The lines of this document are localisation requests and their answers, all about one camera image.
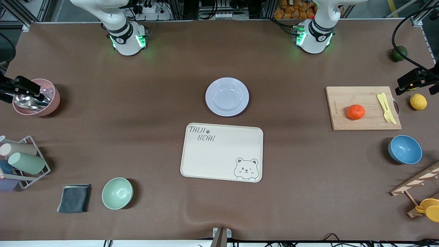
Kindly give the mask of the orange mandarin fruit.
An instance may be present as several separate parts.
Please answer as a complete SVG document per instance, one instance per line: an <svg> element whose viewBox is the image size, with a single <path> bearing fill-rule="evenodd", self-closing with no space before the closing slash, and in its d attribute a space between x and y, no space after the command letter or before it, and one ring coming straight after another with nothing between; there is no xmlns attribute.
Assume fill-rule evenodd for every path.
<svg viewBox="0 0 439 247"><path fill-rule="evenodd" d="M346 115L351 120L358 120L364 117L366 111L362 105L350 105L346 110Z"/></svg>

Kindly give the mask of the lavender round plate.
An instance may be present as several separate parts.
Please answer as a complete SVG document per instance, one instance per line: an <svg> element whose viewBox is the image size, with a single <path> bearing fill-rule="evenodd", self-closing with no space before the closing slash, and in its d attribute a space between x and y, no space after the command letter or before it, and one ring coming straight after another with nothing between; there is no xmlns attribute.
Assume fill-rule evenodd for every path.
<svg viewBox="0 0 439 247"><path fill-rule="evenodd" d="M205 93L207 107L221 117L234 117L243 112L249 103L250 95L244 83L232 77L215 80Z"/></svg>

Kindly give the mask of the metal scoop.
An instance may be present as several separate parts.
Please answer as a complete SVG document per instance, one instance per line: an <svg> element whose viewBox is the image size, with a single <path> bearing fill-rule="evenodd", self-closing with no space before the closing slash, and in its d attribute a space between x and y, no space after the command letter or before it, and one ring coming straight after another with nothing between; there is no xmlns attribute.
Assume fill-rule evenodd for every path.
<svg viewBox="0 0 439 247"><path fill-rule="evenodd" d="M16 94L13 97L13 103L20 108L29 110L43 110L51 103L51 99L44 96L43 100L40 101L28 95Z"/></svg>

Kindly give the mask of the pink bowl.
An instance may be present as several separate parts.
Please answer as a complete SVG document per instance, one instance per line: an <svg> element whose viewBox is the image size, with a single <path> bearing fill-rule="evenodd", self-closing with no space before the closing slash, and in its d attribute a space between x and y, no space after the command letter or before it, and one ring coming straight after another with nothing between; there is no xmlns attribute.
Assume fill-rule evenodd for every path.
<svg viewBox="0 0 439 247"><path fill-rule="evenodd" d="M29 109L29 108L21 108L17 106L15 103L12 103L13 108L19 114L24 116L33 116L33 117L44 117L49 114L52 114L60 104L60 94L56 87L49 80L46 79L32 79L34 83L40 86L40 93L44 94L46 97L50 99L50 103L45 108L40 109Z"/></svg>

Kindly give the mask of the yellow plastic knife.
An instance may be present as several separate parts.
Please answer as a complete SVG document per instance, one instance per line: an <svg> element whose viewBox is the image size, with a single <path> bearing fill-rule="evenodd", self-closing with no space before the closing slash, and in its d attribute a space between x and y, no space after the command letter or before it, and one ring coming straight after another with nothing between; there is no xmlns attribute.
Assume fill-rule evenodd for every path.
<svg viewBox="0 0 439 247"><path fill-rule="evenodd" d="M384 112L384 117L386 118L387 122L392 122L394 125L396 125L396 120L394 119L394 116L391 113L390 106L389 106L386 94L385 93L381 93L380 95L381 95L381 97L383 99L383 102L384 102L384 105L385 105L385 108L386 108L386 110Z"/></svg>

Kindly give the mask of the dark green round fruit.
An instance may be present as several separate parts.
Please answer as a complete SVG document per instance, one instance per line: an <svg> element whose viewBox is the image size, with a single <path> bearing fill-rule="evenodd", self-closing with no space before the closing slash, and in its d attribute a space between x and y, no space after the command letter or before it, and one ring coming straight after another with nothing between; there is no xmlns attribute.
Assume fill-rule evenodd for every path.
<svg viewBox="0 0 439 247"><path fill-rule="evenodd" d="M390 58L394 62L400 62L405 60L405 57L408 55L407 49L404 46L397 46L393 48L390 53Z"/></svg>

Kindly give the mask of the wooden cutting board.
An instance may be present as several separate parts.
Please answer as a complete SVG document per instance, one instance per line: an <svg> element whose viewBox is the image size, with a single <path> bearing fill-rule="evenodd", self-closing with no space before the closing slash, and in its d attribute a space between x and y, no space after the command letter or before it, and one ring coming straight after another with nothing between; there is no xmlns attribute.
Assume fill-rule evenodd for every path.
<svg viewBox="0 0 439 247"><path fill-rule="evenodd" d="M389 86L328 86L325 89L328 108L334 131L379 131L401 130L401 122L394 106ZM384 118L383 108L376 97L385 93L395 124ZM358 120L347 117L351 105L362 105L365 116Z"/></svg>

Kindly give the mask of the blue bowl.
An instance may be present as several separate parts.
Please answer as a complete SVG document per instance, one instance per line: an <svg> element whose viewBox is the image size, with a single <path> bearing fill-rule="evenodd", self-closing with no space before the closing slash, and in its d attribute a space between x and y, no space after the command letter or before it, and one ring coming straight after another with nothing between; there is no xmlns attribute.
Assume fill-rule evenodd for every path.
<svg viewBox="0 0 439 247"><path fill-rule="evenodd" d="M410 136L395 136L388 144L388 153L401 164L416 164L423 156L420 144Z"/></svg>

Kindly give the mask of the pale green cup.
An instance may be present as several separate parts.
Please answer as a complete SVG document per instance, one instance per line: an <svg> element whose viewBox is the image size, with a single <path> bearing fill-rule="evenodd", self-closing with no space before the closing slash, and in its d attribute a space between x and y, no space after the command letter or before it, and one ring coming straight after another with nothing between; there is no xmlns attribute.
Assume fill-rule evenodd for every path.
<svg viewBox="0 0 439 247"><path fill-rule="evenodd" d="M13 153L9 157L8 163L12 167L30 175L39 174L47 164L45 159L27 153Z"/></svg>

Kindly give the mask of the lilac cup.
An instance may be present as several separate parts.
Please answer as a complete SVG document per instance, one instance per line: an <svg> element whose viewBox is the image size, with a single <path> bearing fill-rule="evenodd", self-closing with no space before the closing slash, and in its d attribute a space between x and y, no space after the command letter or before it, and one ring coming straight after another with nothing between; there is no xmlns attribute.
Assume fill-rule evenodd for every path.
<svg viewBox="0 0 439 247"><path fill-rule="evenodd" d="M17 180L8 179L8 178L0 179L0 192L12 191L17 185L18 185Z"/></svg>

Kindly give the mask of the wooden peg drying rack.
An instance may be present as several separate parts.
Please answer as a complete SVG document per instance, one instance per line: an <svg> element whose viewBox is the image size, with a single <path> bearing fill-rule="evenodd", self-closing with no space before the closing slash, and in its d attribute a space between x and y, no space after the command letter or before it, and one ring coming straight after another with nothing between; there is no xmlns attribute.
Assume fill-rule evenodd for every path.
<svg viewBox="0 0 439 247"><path fill-rule="evenodd" d="M439 179L439 161L435 162L431 166L427 167L423 171L419 172L417 175L414 175L414 177L410 178L409 180L405 181L404 183L400 184L396 188L392 189L389 194L391 196L397 196L397 195L406 195L406 197L411 200L411 202L414 204L414 208L407 212L407 215L410 218L415 217L422 217L425 214L422 212L419 212L417 208L420 206L421 203L418 203L412 195L409 193L409 189L424 186L426 181L430 180L437 180Z"/></svg>

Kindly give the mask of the dark grey folded cloth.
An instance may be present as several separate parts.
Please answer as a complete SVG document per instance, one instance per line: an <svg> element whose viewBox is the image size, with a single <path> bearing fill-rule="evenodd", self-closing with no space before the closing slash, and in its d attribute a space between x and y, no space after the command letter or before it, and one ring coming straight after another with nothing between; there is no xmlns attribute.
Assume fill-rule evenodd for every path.
<svg viewBox="0 0 439 247"><path fill-rule="evenodd" d="M87 212L91 184L63 185L58 213L77 214Z"/></svg>

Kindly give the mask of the yellow mug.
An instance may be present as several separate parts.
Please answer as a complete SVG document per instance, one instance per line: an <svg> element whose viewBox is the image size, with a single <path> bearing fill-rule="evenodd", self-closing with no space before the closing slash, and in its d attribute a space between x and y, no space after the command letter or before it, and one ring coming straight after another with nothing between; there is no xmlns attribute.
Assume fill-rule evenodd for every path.
<svg viewBox="0 0 439 247"><path fill-rule="evenodd" d="M435 198L422 200L420 205L415 207L415 210L425 214L429 220L439 223L439 200Z"/></svg>

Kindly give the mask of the white power strip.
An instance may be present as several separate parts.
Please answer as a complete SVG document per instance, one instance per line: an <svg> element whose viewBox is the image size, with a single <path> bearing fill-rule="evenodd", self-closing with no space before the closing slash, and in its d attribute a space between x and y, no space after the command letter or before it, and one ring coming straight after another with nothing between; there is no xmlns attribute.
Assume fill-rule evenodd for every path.
<svg viewBox="0 0 439 247"><path fill-rule="evenodd" d="M130 0L133 18L139 21L174 20L171 7L164 0Z"/></svg>

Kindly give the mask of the cream bear print tray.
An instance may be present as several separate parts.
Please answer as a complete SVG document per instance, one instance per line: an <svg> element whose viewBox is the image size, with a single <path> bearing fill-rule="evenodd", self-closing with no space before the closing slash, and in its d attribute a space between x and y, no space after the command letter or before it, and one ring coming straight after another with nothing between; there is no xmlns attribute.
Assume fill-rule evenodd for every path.
<svg viewBox="0 0 439 247"><path fill-rule="evenodd" d="M188 178L257 183L263 139L256 127L192 122L185 131L180 172Z"/></svg>

